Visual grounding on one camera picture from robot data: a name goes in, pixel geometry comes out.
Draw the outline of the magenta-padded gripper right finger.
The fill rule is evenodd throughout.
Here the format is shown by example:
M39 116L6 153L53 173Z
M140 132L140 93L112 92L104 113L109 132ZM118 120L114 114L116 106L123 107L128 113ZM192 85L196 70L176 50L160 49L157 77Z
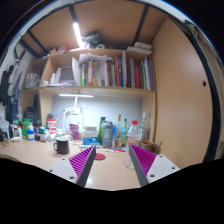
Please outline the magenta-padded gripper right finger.
M179 171L179 168L165 155L154 155L133 144L129 146L129 155L141 186Z

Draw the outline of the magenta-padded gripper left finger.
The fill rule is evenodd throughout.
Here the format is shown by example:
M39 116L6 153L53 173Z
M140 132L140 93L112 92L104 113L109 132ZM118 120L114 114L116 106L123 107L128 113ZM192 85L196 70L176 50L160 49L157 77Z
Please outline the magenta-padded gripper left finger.
M90 146L70 158L59 159L51 166L49 172L84 187L95 157L96 147Z

